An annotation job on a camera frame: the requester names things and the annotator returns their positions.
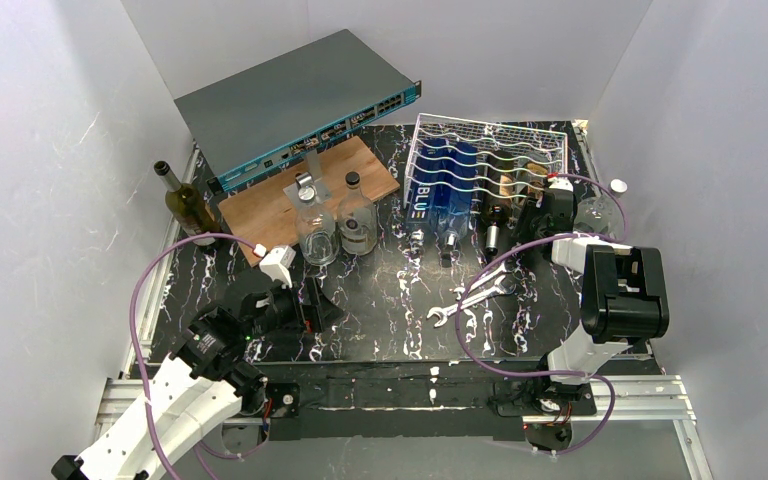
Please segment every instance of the marble surface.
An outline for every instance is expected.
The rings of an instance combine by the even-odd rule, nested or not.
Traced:
[[[569,171],[587,175],[581,150],[569,122],[523,123],[521,125],[562,130],[569,134]],[[365,127],[358,136],[401,182],[413,125]],[[208,192],[206,181],[213,176],[200,158],[193,183]],[[589,194],[584,185],[577,193]],[[223,198],[205,193],[216,205]],[[402,191],[378,202],[380,239],[375,250],[363,257],[345,252],[327,267],[305,265],[297,255],[292,274],[313,275],[324,293],[346,314],[321,334],[269,334],[252,341],[248,355],[258,362],[294,361],[409,361],[464,358],[455,338],[454,322],[433,328],[426,312],[433,306],[455,301],[449,289],[475,275],[483,262],[482,228],[471,233],[460,247],[452,268],[440,265],[433,241],[419,258],[407,254],[402,226]],[[510,247],[504,231],[503,250]],[[250,268],[236,245],[227,245],[205,255],[194,246],[179,250],[173,260],[152,342],[151,361],[165,356],[171,342],[194,314],[211,301],[225,298],[229,285]],[[580,282],[578,275],[546,261],[526,268],[520,261],[514,273],[520,280],[517,292],[496,297],[464,313],[462,322],[471,348],[486,358],[539,358],[560,345],[577,325]]]

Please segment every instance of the bottle cap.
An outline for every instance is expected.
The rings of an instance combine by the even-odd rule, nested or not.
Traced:
[[[611,180],[611,192],[619,197],[623,193],[628,191],[628,184],[620,180],[619,178],[615,178]]]
[[[166,175],[167,173],[169,173],[169,164],[164,162],[164,161],[160,161],[160,162],[155,163],[154,164],[154,173],[156,173],[156,174],[158,174],[160,176]]]
[[[313,187],[302,187],[299,190],[299,200],[309,203],[316,198],[316,190]]]
[[[346,174],[346,184],[350,187],[354,187],[360,183],[360,175],[357,172],[349,172]]]

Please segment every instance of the gray floor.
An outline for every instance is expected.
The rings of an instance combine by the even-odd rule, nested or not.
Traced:
[[[595,426],[576,424],[576,440]],[[226,433],[240,451],[254,444],[255,430]],[[207,442],[219,447],[219,434]],[[582,450],[553,460],[523,451],[528,444],[484,438],[336,438],[273,442],[245,462],[206,455],[226,479],[685,479],[690,478],[670,421],[611,422]],[[178,461],[185,479],[208,479],[190,452]]]

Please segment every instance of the black bottle cap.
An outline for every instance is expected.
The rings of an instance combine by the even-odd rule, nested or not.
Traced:
[[[155,163],[154,164],[154,173],[156,173],[156,174],[158,174],[160,176],[166,175],[167,173],[169,173],[169,164],[164,162],[164,161],[160,161],[160,162]]]
[[[349,172],[346,174],[346,183],[350,186],[355,186],[360,183],[360,175],[357,172]]]

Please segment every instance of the white wall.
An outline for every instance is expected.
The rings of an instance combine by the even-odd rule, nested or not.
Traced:
[[[387,123],[586,117],[650,2],[122,0],[176,98],[348,28],[423,81]]]
[[[0,0],[0,479],[89,443],[188,136],[118,0]]]
[[[681,374],[717,478],[768,478],[768,2],[655,0],[593,113],[631,241],[661,248]]]

